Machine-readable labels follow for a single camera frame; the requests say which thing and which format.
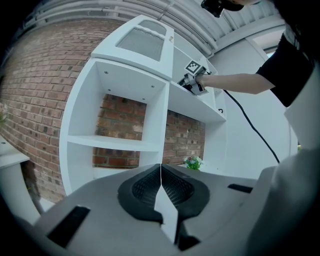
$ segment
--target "black sleeve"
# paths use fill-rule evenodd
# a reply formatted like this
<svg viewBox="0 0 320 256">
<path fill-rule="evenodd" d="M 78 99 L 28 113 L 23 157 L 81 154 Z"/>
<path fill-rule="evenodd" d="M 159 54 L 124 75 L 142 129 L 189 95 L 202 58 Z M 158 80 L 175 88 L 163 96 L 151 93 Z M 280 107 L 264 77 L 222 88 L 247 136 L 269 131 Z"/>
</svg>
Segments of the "black sleeve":
<svg viewBox="0 0 320 256">
<path fill-rule="evenodd" d="M 282 35 L 275 53 L 256 73 L 275 86 L 271 91 L 288 107 L 308 81 L 312 70 L 304 54 Z"/>
</svg>

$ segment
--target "white shelf unit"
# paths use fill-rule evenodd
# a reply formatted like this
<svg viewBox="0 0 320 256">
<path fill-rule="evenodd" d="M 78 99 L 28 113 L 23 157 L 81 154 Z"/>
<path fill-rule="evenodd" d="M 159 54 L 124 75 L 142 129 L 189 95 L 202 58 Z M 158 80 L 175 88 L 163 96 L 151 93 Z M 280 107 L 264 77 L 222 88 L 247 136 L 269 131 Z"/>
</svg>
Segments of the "white shelf unit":
<svg viewBox="0 0 320 256">
<path fill-rule="evenodd" d="M 119 75 L 130 72 L 134 72 L 133 80 L 128 75 Z M 127 91 L 128 85 L 133 88 L 130 93 Z M 105 94 L 146 103 L 142 140 L 95 135 L 98 113 Z M 168 81 L 123 63 L 91 58 L 73 85 L 62 118 L 59 152 L 66 194 L 102 176 L 101 171 L 97 172 L 93 167 L 94 147 L 140 151 L 139 164 L 142 166 L 161 163 L 168 98 Z M 115 171 L 107 169 L 105 176 Z"/>
<path fill-rule="evenodd" d="M 125 139 L 125 138 L 114 138 L 107 136 L 99 135 L 69 135 L 67 138 L 68 142 L 103 148 L 103 149 L 112 149 L 112 150 L 135 150 L 135 151 L 144 151 L 144 152 L 158 152 L 159 145 L 152 144 L 147 141 L 134 140 L 134 139 Z"/>
<path fill-rule="evenodd" d="M 158 60 L 152 48 L 144 52 L 135 43 L 124 43 L 124 48 L 119 46 L 135 29 L 163 40 L 161 51 L 155 49 L 156 54 L 160 54 Z M 93 179 L 124 171 L 93 167 L 94 147 L 139 151 L 139 166 L 161 163 L 168 110 L 206 123 L 204 160 L 212 162 L 213 169 L 223 166 L 225 158 L 221 148 L 224 150 L 227 143 L 223 125 L 226 117 L 218 111 L 216 102 L 223 103 L 224 99 L 217 98 L 213 88 L 208 88 L 209 93 L 205 95 L 196 96 L 177 84 L 190 60 L 217 73 L 209 61 L 172 28 L 142 15 L 119 27 L 98 45 L 73 85 L 62 118 L 59 157 L 67 195 Z M 105 94 L 146 103 L 142 140 L 95 135 Z"/>
</svg>

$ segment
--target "brick wall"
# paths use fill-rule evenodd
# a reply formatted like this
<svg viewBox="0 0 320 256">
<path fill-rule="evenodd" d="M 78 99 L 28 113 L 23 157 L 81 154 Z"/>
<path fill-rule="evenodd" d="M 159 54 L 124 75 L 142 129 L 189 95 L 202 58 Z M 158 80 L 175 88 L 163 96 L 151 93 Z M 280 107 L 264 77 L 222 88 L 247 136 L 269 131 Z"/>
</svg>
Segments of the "brick wall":
<svg viewBox="0 0 320 256">
<path fill-rule="evenodd" d="M 0 101 L 8 105 L 8 119 L 0 134 L 30 157 L 22 172 L 28 186 L 52 202 L 65 196 L 59 167 L 61 120 L 79 72 L 91 51 L 122 23 L 70 21 L 49 25 L 24 35 L 4 67 Z M 106 95 L 96 134 L 141 140 L 145 105 Z M 185 156 L 202 156 L 204 126 L 168 112 L 164 163 L 180 164 Z M 139 152 L 93 151 L 100 167 L 134 168 Z"/>
<path fill-rule="evenodd" d="M 106 95 L 101 105 L 96 133 L 101 136 L 141 140 L 146 104 Z M 164 164 L 182 164 L 186 156 L 204 155 L 205 124 L 172 111 L 167 113 Z M 93 164 L 102 168 L 135 168 L 139 152 L 95 148 Z"/>
</svg>

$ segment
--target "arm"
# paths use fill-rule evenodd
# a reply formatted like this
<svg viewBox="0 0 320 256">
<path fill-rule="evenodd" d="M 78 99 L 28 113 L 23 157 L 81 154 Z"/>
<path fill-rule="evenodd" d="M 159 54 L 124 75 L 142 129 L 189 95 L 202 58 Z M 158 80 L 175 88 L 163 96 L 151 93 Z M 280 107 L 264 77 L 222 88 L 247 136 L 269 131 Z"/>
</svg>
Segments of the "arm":
<svg viewBox="0 0 320 256">
<path fill-rule="evenodd" d="M 275 87 L 259 74 L 199 75 L 195 80 L 203 87 L 247 94 L 259 94 Z"/>
</svg>

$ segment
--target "white shelf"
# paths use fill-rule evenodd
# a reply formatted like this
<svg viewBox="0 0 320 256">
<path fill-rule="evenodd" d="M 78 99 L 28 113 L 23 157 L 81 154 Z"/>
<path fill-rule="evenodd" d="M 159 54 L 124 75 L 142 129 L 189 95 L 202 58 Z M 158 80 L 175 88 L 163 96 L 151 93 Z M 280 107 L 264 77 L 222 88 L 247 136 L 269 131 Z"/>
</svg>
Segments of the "white shelf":
<svg viewBox="0 0 320 256">
<path fill-rule="evenodd" d="M 141 140 L 113 138 L 99 135 L 69 135 L 68 142 L 112 150 L 158 152 L 159 146 Z"/>
<path fill-rule="evenodd" d="M 122 172 L 125 172 L 129 169 L 114 169 L 114 168 L 100 168 L 100 167 L 94 167 L 93 169 L 93 178 L 99 179 L 103 177 L 107 177 L 110 175 L 120 174 Z"/>
<path fill-rule="evenodd" d="M 226 121 L 225 116 L 206 104 L 201 96 L 192 94 L 175 82 L 170 82 L 168 109 L 206 124 Z"/>
</svg>

